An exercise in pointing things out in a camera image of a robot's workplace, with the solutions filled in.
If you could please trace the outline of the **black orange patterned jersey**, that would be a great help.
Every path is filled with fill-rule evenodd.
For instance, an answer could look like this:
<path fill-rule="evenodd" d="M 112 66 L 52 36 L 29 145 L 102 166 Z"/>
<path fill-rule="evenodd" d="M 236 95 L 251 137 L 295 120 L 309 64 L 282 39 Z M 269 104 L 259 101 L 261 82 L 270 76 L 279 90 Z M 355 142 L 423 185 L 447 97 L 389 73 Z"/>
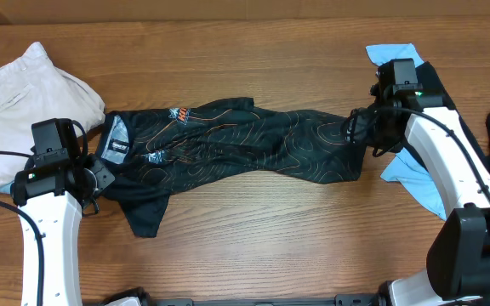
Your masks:
<path fill-rule="evenodd" d="M 345 139 L 344 121 L 261 109 L 251 98 L 113 111 L 96 150 L 115 177 L 102 195 L 119 203 L 134 235 L 153 238 L 170 196 L 230 176 L 263 170 L 317 184 L 356 181 L 366 148 Z"/>

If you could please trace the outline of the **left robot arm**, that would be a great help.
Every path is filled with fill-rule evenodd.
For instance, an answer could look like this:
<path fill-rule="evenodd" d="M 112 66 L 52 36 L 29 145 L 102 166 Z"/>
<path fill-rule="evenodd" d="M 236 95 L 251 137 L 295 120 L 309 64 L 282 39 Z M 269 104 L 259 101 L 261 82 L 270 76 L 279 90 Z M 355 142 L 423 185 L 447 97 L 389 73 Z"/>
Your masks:
<path fill-rule="evenodd" d="M 97 198 L 115 178 L 77 140 L 79 122 L 34 123 L 31 163 L 16 173 L 11 196 L 23 236 L 24 305 L 82 304 L 78 231 L 84 209 L 100 210 Z"/>

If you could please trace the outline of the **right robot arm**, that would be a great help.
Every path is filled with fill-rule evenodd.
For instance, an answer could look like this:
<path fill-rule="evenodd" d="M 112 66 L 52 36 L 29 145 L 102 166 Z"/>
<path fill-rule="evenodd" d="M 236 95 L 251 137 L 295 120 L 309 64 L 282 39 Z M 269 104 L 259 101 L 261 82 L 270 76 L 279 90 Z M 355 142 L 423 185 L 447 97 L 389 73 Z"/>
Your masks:
<path fill-rule="evenodd" d="M 370 94 L 342 132 L 373 147 L 373 156 L 408 148 L 439 192 L 447 219 L 431 245 L 426 267 L 388 282 L 377 304 L 474 305 L 490 298 L 490 173 L 467 139 L 456 107 L 440 88 L 419 81 L 413 59 L 379 66 Z"/>

